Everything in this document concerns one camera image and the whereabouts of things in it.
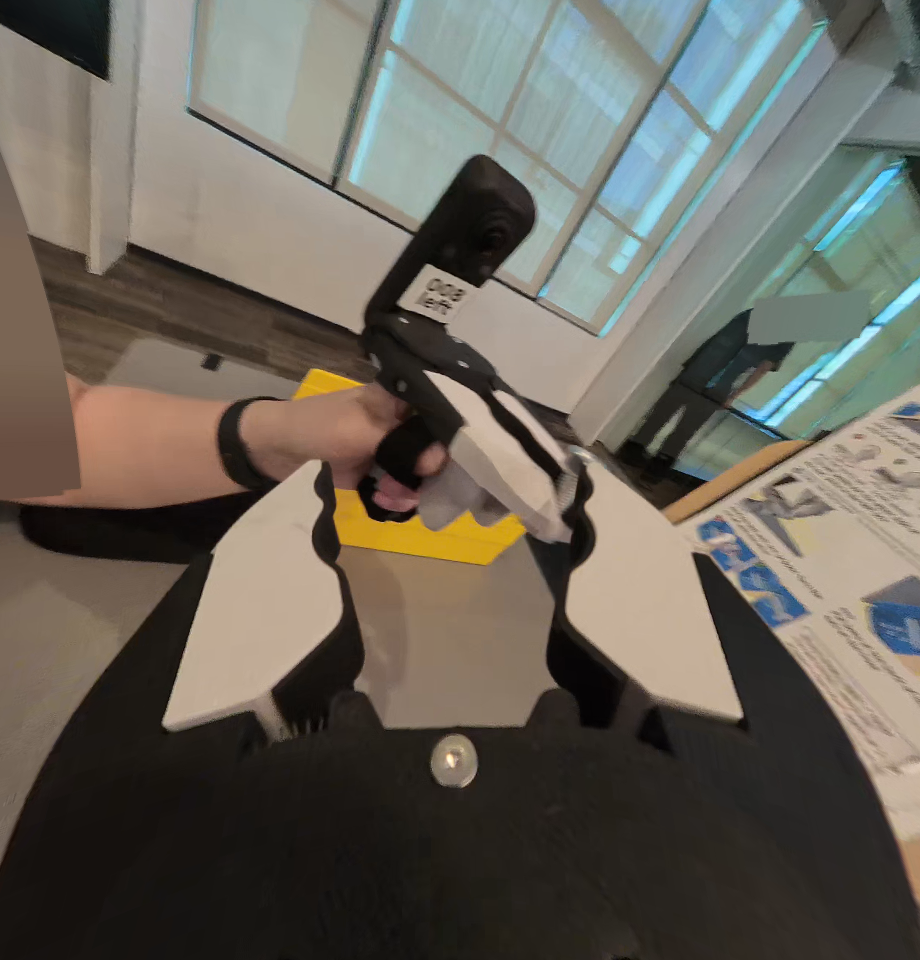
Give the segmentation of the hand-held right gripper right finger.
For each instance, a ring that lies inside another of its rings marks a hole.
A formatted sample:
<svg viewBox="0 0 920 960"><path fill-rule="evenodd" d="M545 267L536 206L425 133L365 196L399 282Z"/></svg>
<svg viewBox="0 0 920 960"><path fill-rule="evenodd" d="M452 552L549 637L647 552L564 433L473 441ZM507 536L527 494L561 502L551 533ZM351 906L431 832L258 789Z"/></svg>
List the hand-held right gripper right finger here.
<svg viewBox="0 0 920 960"><path fill-rule="evenodd" d="M602 464L577 466L547 665L584 726L630 731L676 710L728 724L742 702L694 554Z"/></svg>

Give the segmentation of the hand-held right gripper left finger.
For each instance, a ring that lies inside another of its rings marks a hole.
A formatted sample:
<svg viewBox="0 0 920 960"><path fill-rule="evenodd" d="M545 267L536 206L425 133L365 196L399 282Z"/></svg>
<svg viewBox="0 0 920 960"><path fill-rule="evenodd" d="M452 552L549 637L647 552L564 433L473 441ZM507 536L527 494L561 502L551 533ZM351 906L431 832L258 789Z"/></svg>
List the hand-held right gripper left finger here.
<svg viewBox="0 0 920 960"><path fill-rule="evenodd" d="M239 714L284 741L323 730L365 663L338 563L331 468L313 461L264 495L213 548L162 717L170 733Z"/></svg>

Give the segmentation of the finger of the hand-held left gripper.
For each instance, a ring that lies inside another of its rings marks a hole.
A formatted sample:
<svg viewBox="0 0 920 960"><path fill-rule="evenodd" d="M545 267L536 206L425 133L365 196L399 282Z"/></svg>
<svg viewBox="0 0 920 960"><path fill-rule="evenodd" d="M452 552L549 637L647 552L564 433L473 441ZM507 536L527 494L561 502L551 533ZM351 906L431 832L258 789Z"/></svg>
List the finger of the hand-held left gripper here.
<svg viewBox="0 0 920 960"><path fill-rule="evenodd" d="M474 389L433 370L422 371L422 420L448 452L502 452L509 436Z"/></svg>
<svg viewBox="0 0 920 960"><path fill-rule="evenodd" d="M450 452L451 506L457 514L469 512L483 526L512 515L535 539L567 543L573 533L562 522L555 494L565 462L561 445L518 397L493 399L500 414L512 416L513 425L505 426L489 405L509 436L509 446L502 452L469 447Z"/></svg>

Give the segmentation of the steel hex bolt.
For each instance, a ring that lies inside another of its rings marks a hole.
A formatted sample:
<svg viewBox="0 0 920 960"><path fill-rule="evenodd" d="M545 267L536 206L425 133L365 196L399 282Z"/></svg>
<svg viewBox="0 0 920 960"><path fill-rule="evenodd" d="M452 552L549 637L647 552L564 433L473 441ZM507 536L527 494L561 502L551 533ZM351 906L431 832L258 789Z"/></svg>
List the steel hex bolt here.
<svg viewBox="0 0 920 960"><path fill-rule="evenodd" d="M596 458L578 445L570 445L564 453L564 463L555 485L556 507L563 525L573 531L578 512L586 498L588 467Z"/></svg>

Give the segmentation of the yellow plastic bin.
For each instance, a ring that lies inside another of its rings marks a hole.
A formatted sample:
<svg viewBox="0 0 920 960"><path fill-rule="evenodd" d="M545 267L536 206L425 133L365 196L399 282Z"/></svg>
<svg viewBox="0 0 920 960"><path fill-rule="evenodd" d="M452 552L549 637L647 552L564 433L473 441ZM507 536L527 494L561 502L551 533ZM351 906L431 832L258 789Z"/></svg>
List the yellow plastic bin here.
<svg viewBox="0 0 920 960"><path fill-rule="evenodd" d="M435 532L418 517L403 523L371 519L355 490L337 488L335 500L334 524L342 546L487 567L526 533L513 516L484 527L466 512Z"/></svg>

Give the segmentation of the person's left hand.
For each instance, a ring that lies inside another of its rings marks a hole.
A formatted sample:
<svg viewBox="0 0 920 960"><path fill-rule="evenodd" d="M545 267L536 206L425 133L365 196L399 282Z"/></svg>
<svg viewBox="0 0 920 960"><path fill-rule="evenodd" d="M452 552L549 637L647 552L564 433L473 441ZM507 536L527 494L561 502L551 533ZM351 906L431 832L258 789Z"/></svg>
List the person's left hand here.
<svg viewBox="0 0 920 960"><path fill-rule="evenodd" d="M251 466L284 481L311 462L330 466L334 486L353 490L371 473L381 442L413 415L406 402L371 383L289 401L255 401L239 438Z"/></svg>

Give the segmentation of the instruction sheet on clipboard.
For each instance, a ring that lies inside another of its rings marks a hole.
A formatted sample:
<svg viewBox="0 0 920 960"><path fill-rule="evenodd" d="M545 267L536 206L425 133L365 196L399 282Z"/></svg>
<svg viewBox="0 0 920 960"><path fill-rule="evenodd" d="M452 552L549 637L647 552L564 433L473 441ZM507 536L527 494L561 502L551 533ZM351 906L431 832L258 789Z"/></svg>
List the instruction sheet on clipboard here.
<svg viewBox="0 0 920 960"><path fill-rule="evenodd" d="M664 504L660 511L671 523L684 523L812 445L810 440L782 440L772 443L713 479L696 486L677 500ZM920 837L901 841L899 847L920 906Z"/></svg>

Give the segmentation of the black wristband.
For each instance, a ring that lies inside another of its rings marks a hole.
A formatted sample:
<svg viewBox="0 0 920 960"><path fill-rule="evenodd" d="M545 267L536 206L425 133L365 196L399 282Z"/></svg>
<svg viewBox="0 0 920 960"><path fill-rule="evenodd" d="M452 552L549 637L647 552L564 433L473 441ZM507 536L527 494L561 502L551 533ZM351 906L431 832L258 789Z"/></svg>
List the black wristband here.
<svg viewBox="0 0 920 960"><path fill-rule="evenodd" d="M279 401L265 395L241 398L226 406L219 418L216 449L221 467L226 478L244 491L266 495L280 484L255 466L240 432L240 422L248 407L259 402Z"/></svg>

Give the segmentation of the printed instruction sheet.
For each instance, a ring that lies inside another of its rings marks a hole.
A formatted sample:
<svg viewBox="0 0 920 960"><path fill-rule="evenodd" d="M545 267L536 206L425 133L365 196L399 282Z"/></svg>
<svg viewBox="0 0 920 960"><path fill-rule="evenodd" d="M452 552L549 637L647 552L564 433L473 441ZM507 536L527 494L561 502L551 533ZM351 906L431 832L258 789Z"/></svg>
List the printed instruction sheet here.
<svg viewBox="0 0 920 960"><path fill-rule="evenodd" d="M920 385L679 525L846 730L920 838Z"/></svg>

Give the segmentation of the white framed window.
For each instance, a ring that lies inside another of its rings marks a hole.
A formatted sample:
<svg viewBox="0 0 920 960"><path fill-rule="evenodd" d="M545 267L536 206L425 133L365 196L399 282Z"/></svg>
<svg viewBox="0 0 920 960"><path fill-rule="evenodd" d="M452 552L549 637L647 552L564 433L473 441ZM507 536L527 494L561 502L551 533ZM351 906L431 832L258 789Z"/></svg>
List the white framed window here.
<svg viewBox="0 0 920 960"><path fill-rule="evenodd" d="M799 1L195 2L187 108L414 231L487 155L500 280L604 336L826 31Z"/></svg>

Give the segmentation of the dark wall panel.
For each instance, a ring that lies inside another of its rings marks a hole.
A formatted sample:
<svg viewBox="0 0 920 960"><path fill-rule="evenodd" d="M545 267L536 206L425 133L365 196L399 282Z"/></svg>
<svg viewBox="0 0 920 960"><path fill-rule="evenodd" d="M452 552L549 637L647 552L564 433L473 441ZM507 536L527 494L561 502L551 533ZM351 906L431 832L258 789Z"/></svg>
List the dark wall panel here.
<svg viewBox="0 0 920 960"><path fill-rule="evenodd" d="M0 25L103 81L112 18L110 1L0 1Z"/></svg>

